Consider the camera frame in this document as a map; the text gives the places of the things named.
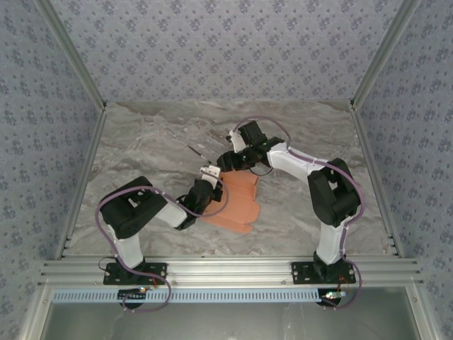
cable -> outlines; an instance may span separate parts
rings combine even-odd
[[[291,154],[292,156],[294,156],[294,157],[296,157],[298,159],[301,159],[304,162],[313,162],[314,164],[321,165],[321,166],[326,166],[329,169],[338,172],[341,176],[345,177],[354,186],[354,189],[357,191],[357,194],[359,195],[359,198],[360,198],[360,211],[359,211],[358,214],[356,214],[356,216],[354,216],[350,220],[346,221],[344,226],[343,226],[343,231],[342,231],[341,238],[340,238],[340,256],[341,256],[341,259],[344,260],[344,262],[346,262],[347,264],[350,264],[355,269],[355,271],[357,272],[357,276],[359,277],[359,288],[357,290],[357,293],[352,298],[352,300],[347,302],[343,306],[337,307],[331,301],[326,300],[326,302],[328,302],[329,304],[331,304],[332,306],[334,306],[337,309],[344,309],[346,307],[351,306],[357,300],[358,296],[360,295],[360,292],[362,291],[362,274],[360,273],[359,268],[357,267],[357,265],[354,262],[352,262],[351,260],[346,259],[344,248],[345,248],[345,243],[346,243],[346,234],[348,232],[348,226],[351,223],[354,223],[355,221],[360,219],[363,216],[363,213],[365,212],[365,206],[366,206],[365,205],[365,195],[363,193],[362,188],[360,187],[360,185],[356,181],[354,181],[354,179],[351,176],[349,176],[347,173],[345,173],[343,170],[339,169],[338,167],[336,167],[336,166],[334,166],[332,164],[326,163],[324,161],[319,161],[319,160],[317,160],[315,158],[302,156],[302,155],[297,154],[296,152],[294,152],[292,150],[291,146],[290,146],[291,142],[292,142],[292,138],[291,138],[290,133],[285,129],[285,127],[282,124],[280,124],[274,118],[268,117],[266,115],[250,115],[248,117],[245,117],[239,123],[237,123],[236,126],[233,127],[232,131],[235,132],[239,128],[239,126],[241,126],[242,123],[246,122],[247,120],[252,120],[252,119],[269,120],[270,122],[276,124],[276,126],[278,126],[286,134],[286,136],[288,136],[287,151],[288,151],[289,154]]]
[[[274,169],[274,168],[269,168],[269,171],[268,171],[268,172],[266,172],[265,174],[262,174],[262,175],[260,175],[260,174],[257,174],[257,173],[255,173],[255,172],[253,172],[253,170],[252,170],[252,169],[249,169],[249,170],[250,170],[250,172],[251,172],[252,174],[254,174],[255,176],[258,176],[258,177],[264,177],[264,176],[266,176],[266,175],[270,174],[270,173],[272,172],[272,170],[273,170],[273,169]]]
[[[187,146],[189,149],[191,149],[192,151],[194,151],[194,153],[196,153],[198,156],[200,156],[202,159],[204,159],[208,164],[212,164],[212,162],[206,158],[205,156],[202,155],[201,152],[198,152],[197,150],[195,150],[193,147],[191,147],[190,145]]]
[[[348,290],[346,290],[346,295],[349,294],[349,281],[348,281],[343,275],[339,275],[339,276],[338,276],[338,279],[339,279],[340,281],[343,280],[343,281],[346,282],[346,284],[348,285]],[[338,284],[337,292],[340,291],[340,288],[341,288],[341,282]]]
[[[100,259],[99,262],[98,262],[98,267],[102,271],[106,271],[106,268],[102,268],[101,267],[101,262],[102,262],[102,260],[105,260],[105,259],[113,259],[114,260],[115,258],[113,256],[104,256],[102,259]]]
[[[218,180],[218,182],[220,182],[222,184],[222,188],[225,190],[225,193],[226,193],[226,196],[227,196],[226,199],[225,199],[225,204],[223,204],[223,206],[220,209],[218,209],[218,211],[216,211],[216,212],[212,212],[212,213],[206,214],[206,215],[200,215],[200,214],[197,214],[195,212],[192,212],[189,209],[187,209],[184,205],[181,205],[179,202],[177,202],[175,199],[173,199],[170,195],[168,195],[167,193],[164,193],[162,190],[160,190],[158,188],[155,188],[153,186],[135,186],[133,188],[128,188],[128,189],[125,189],[125,190],[118,191],[117,193],[114,193],[113,195],[108,196],[105,200],[101,201],[99,203],[99,205],[96,207],[96,211],[94,212],[94,220],[96,221],[96,226],[98,227],[99,232],[101,232],[101,234],[105,237],[105,239],[107,239],[108,243],[110,244],[110,247],[112,248],[113,253],[115,254],[115,258],[118,260],[118,262],[120,262],[121,266],[124,269],[126,269],[127,271],[129,271],[130,273],[132,273],[132,274],[140,275],[140,276],[147,276],[149,278],[156,278],[157,280],[160,280],[163,283],[165,283],[165,285],[168,287],[168,295],[167,295],[165,301],[163,303],[161,303],[157,307],[139,309],[139,310],[131,310],[130,308],[127,308],[125,306],[126,299],[123,299],[122,306],[123,306],[123,309],[124,309],[125,312],[148,313],[148,312],[157,312],[158,310],[161,310],[162,308],[167,306],[167,304],[168,304],[168,302],[170,300],[170,297],[171,297],[171,286],[170,286],[170,283],[164,277],[162,277],[160,275],[153,274],[153,273],[145,273],[145,272],[142,272],[142,271],[136,271],[136,270],[130,268],[122,260],[121,256],[118,253],[118,250],[116,249],[115,243],[110,238],[110,236],[108,236],[107,232],[101,226],[101,221],[99,220],[99,212],[101,211],[102,207],[105,204],[109,203],[114,198],[117,198],[117,197],[119,197],[121,195],[124,195],[125,193],[131,193],[131,192],[140,191],[140,190],[149,190],[149,191],[151,191],[153,193],[157,193],[159,195],[162,195],[167,200],[169,200],[170,202],[176,204],[179,208],[183,209],[184,211],[186,211],[187,213],[189,213],[189,214],[191,214],[191,215],[193,215],[195,217],[202,217],[202,216],[203,217],[211,217],[211,216],[214,216],[214,215],[220,213],[221,211],[223,211],[227,207],[228,202],[229,202],[229,191],[228,191],[228,188],[225,185],[225,183],[220,178],[217,178],[216,176],[214,176],[212,174],[209,174],[209,173],[207,173],[205,171],[200,171],[200,173],[203,174],[203,175],[206,175],[206,176],[209,176],[209,177],[212,177],[212,178]]]

blue floral wallpaper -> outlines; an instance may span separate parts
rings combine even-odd
[[[0,1],[0,339],[54,256],[97,110],[32,0]]]
[[[453,339],[453,3],[422,1],[361,108],[407,256]]]
[[[350,98],[401,0],[52,0],[107,101]]]

robotic arm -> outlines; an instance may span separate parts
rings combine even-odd
[[[195,179],[193,187],[187,195],[181,196],[180,204],[190,211],[201,215],[212,200],[220,201],[222,186],[216,178],[220,169],[216,166],[202,167],[200,178]],[[121,188],[109,193],[109,196],[128,188],[137,186],[152,187],[151,182],[140,176]],[[165,222],[177,230],[184,230],[195,223],[196,217],[187,214],[184,209],[164,198],[158,193],[149,190],[133,191],[120,195],[101,208],[101,214],[108,230],[113,236],[113,242],[121,259],[129,268],[142,271],[144,257],[140,249],[139,231],[153,218]],[[134,278],[124,271],[125,276]]]
[[[324,282],[338,277],[335,268],[340,267],[340,243],[344,224],[352,218],[360,206],[360,198],[354,186],[339,173],[304,161],[287,149],[287,144],[280,138],[270,140],[261,132],[256,121],[241,126],[236,132],[230,132],[228,138],[233,143],[234,151],[226,152],[217,160],[222,171],[246,170],[257,163],[285,171],[309,184],[311,201],[316,216],[321,221],[321,238],[314,254],[314,268]],[[292,149],[295,154],[305,159],[313,157]],[[342,159],[327,161],[350,175]]]

gray marble tabletop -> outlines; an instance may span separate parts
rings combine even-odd
[[[345,101],[231,101],[109,103],[106,121],[78,220],[66,254],[109,254],[94,224],[99,200],[138,176],[173,197],[188,192],[206,165],[187,145],[215,162],[232,149],[225,140],[235,122],[247,115],[277,118],[292,134],[293,146],[318,158],[344,159],[365,190],[367,210],[349,231],[348,254],[390,254],[365,159]],[[284,135],[260,122],[268,136]],[[141,232],[144,254],[312,255],[319,242],[308,186],[281,171],[261,177],[261,211],[253,231],[238,234],[198,220],[178,231],[152,220]]]

aluminum frame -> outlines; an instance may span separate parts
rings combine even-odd
[[[406,30],[406,26],[419,4],[420,0],[403,0],[401,2],[372,61],[369,63],[365,74],[361,78],[360,83],[352,96],[352,106],[355,110],[360,109],[360,106],[362,106],[368,93],[373,88],[379,73],[390,58],[390,54],[393,52],[399,38]]]
[[[74,231],[74,227],[77,222],[77,217],[79,216],[82,200],[84,198],[86,184],[88,183],[88,175],[90,174],[91,167],[93,166],[94,162],[94,157],[96,156],[96,152],[98,151],[98,145],[101,140],[105,119],[106,114],[105,109],[103,109],[99,114],[98,120],[96,122],[94,133],[90,141],[90,146],[88,148],[88,152],[86,153],[85,162],[84,165],[82,166],[82,170],[80,173],[77,189],[74,194],[74,197],[72,198],[72,202],[69,207],[69,212],[66,217],[66,220],[64,221],[62,234],[60,236],[57,250],[55,252],[55,258],[58,260],[62,258],[66,243],[71,238],[72,232]]]
[[[423,277],[416,259],[396,256],[351,256],[362,272],[363,287],[406,287],[415,322],[421,339],[441,339],[440,330],[433,319],[432,310],[423,288]],[[168,277],[177,289],[186,288],[326,288],[332,285],[293,285],[291,263],[309,261],[308,256],[153,256],[147,261],[168,263]],[[39,339],[51,299],[61,288],[105,290],[103,272],[98,268],[97,256],[65,258],[63,261],[45,262],[32,306],[25,319],[20,340]]]
[[[362,147],[362,152],[365,157],[365,163],[368,167],[369,177],[371,178],[374,194],[376,195],[377,205],[379,206],[379,210],[381,211],[384,226],[394,240],[397,255],[399,257],[404,257],[403,244],[401,243],[395,220],[390,210],[390,204],[387,200],[384,185],[382,184],[381,176],[379,175],[379,170],[374,160],[373,151],[367,137],[365,126],[363,125],[360,114],[354,108],[351,109],[351,114],[352,120],[354,121],[355,130],[357,131],[357,136],[359,138],[360,146]]]
[[[77,76],[79,76],[80,82],[83,84],[87,94],[90,96],[93,103],[101,110],[104,107],[104,100],[102,99],[101,93],[99,92],[93,77],[86,68],[79,51],[77,51],[76,45],[69,37],[54,6],[49,0],[35,0],[35,5],[40,10],[49,29],[54,33],[66,58],[68,58]]]

